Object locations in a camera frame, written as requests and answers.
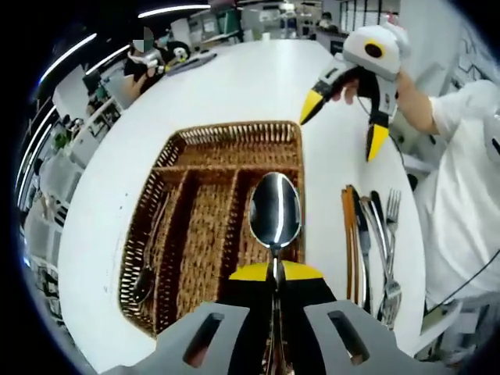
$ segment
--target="spoon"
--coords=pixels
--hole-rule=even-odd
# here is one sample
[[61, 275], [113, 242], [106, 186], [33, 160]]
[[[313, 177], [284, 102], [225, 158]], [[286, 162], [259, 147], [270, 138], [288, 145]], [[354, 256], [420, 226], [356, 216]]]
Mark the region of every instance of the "spoon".
[[250, 230], [257, 241], [270, 250], [268, 272], [272, 274], [275, 289], [272, 301], [270, 352], [267, 372], [286, 368], [281, 327], [281, 308], [278, 292], [285, 280], [281, 251], [297, 236], [301, 228], [298, 193], [282, 173], [264, 176], [252, 193], [250, 203]]
[[168, 199], [163, 203], [162, 208], [158, 211], [158, 213], [153, 217], [153, 225], [152, 232], [149, 235], [148, 242], [146, 243], [144, 249], [144, 261], [145, 265], [142, 268], [141, 272], [137, 276], [137, 279], [134, 282], [134, 286], [132, 287], [132, 299], [136, 303], [143, 302], [151, 293], [153, 289], [153, 284], [155, 280], [155, 272], [151, 266], [151, 256], [150, 252], [155, 244], [156, 235], [158, 233], [158, 226], [163, 219], [163, 215], [165, 213], [166, 203]]

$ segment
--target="chopsticks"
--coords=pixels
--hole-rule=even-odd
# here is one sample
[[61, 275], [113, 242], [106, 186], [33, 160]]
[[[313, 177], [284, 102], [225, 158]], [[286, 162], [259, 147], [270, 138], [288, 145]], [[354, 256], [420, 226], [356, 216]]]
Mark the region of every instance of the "chopsticks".
[[[342, 189], [342, 208], [344, 210], [345, 240], [347, 245], [347, 299], [359, 303], [359, 251], [358, 228], [354, 210], [352, 185]], [[354, 298], [352, 298], [352, 282], [354, 278]]]

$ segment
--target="woven utensil tray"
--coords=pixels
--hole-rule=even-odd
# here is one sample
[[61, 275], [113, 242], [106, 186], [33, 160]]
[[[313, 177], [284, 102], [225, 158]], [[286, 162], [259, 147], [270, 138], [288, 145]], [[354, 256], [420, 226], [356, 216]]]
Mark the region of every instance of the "woven utensil tray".
[[[155, 337], [201, 302], [217, 300], [224, 281], [239, 266], [267, 262], [269, 251], [250, 232], [248, 205], [269, 172], [284, 173], [296, 186], [304, 219], [297, 124], [193, 127], [167, 141], [143, 187], [123, 250], [119, 304], [130, 322]], [[150, 255], [154, 289], [137, 304], [132, 290], [156, 217], [160, 221]], [[303, 263], [302, 233], [287, 247], [285, 259]]]

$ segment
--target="white t-shirt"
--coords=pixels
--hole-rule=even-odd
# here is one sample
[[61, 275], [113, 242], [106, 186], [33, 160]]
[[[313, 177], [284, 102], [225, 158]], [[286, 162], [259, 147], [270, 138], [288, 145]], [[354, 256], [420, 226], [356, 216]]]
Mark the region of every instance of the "white t-shirt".
[[[483, 132], [483, 118], [500, 105], [500, 90], [479, 80], [430, 101], [448, 147], [437, 170], [415, 191], [428, 306], [443, 302], [500, 248], [500, 167], [486, 154]], [[453, 299], [489, 291], [500, 291], [500, 257]]]

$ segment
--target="ceiling light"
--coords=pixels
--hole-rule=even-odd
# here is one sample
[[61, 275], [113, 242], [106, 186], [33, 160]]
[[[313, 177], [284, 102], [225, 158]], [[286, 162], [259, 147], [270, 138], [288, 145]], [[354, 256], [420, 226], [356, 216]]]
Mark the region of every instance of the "ceiling light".
[[143, 12], [139, 14], [139, 18], [145, 18], [150, 16], [156, 16], [157, 14], [163, 14], [167, 12], [175, 12], [177, 10], [192, 10], [192, 9], [209, 9], [210, 5], [179, 5], [170, 6], [168, 8], [161, 8], [156, 10], [150, 10], [149, 12]]
[[50, 117], [50, 115], [52, 115], [54, 113], [54, 111], [55, 111], [55, 105], [48, 111], [47, 115], [41, 121], [40, 126], [34, 132], [33, 137], [31, 138], [30, 144], [26, 148], [26, 153], [24, 154], [23, 159], [21, 160], [21, 164], [19, 165], [19, 170], [17, 171], [16, 188], [17, 188], [17, 184], [19, 182], [19, 176], [20, 176], [21, 172], [23, 171], [23, 165], [24, 165], [24, 162], [26, 161], [26, 157], [30, 153], [30, 148], [33, 145], [33, 142], [35, 141], [35, 139], [37, 139], [37, 135], [38, 135], [38, 133], [40, 133], [41, 128], [44, 127], [44, 124], [47, 122], [47, 120]]
[[63, 55], [61, 55], [50, 67], [45, 71], [45, 73], [41, 76], [40, 80], [38, 81], [38, 84], [41, 84], [41, 82], [60, 64], [62, 63], [69, 55], [71, 55], [73, 52], [75, 52], [77, 49], [80, 47], [83, 47], [86, 45], [89, 41], [97, 37], [96, 33], [93, 33], [92, 35], [89, 35], [86, 37], [83, 41], [80, 41], [76, 43], [73, 47], [68, 49]]
[[92, 68], [90, 68], [89, 70], [87, 70], [87, 72], [85, 73], [87, 76], [92, 73], [93, 71], [95, 71], [97, 68], [99, 68], [100, 66], [103, 66], [104, 64], [106, 64], [109, 60], [111, 60], [113, 57], [116, 57], [118, 56], [120, 53], [126, 51], [127, 49], [129, 48], [129, 45], [124, 45], [122, 48], [120, 48], [119, 50], [113, 52], [111, 55], [109, 55], [108, 57], [105, 57], [104, 59], [102, 59], [101, 61], [99, 61], [97, 64], [95, 64]]
[[[45, 129], [44, 133], [41, 136], [40, 141], [37, 143], [37, 146], [33, 150], [33, 154], [31, 154], [30, 161], [27, 165], [27, 170], [30, 169], [31, 164], [33, 164], [34, 158], [37, 157], [37, 153], [40, 150], [40, 147], [45, 143], [45, 139], [48, 136], [48, 132], [52, 129], [52, 124], [50, 123]], [[23, 196], [24, 185], [26, 184], [26, 180], [28, 178], [28, 173], [25, 173], [23, 176], [23, 181], [21, 182], [21, 187], [19, 189], [19, 195], [17, 197], [17, 206], [20, 207], [21, 197]]]

